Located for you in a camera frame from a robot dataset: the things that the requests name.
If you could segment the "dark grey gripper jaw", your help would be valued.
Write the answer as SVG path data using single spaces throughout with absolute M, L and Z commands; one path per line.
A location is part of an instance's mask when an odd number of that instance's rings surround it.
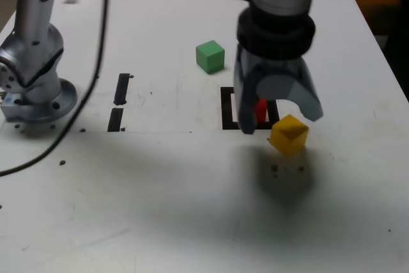
M 234 69 L 234 94 L 236 101 L 237 122 L 244 134 L 253 134 L 257 122 L 254 107 L 258 101 L 256 85 L 258 82 L 257 71 L 249 63 L 248 52 L 237 46 Z

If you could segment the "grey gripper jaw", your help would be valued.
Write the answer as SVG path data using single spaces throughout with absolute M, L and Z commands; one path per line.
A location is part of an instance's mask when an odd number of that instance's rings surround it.
M 298 106 L 300 112 L 310 121 L 323 117 L 323 109 L 315 92 L 311 78 L 297 75 L 289 70 L 273 70 L 263 77 L 256 86 L 260 98 L 269 101 L 287 100 Z

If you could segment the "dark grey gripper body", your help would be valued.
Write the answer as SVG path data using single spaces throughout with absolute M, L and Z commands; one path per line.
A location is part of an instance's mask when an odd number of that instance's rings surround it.
M 262 58 L 247 49 L 243 50 L 243 86 L 255 86 L 256 77 L 279 74 L 289 75 L 303 87 L 309 87 L 309 69 L 302 57 L 287 60 Z

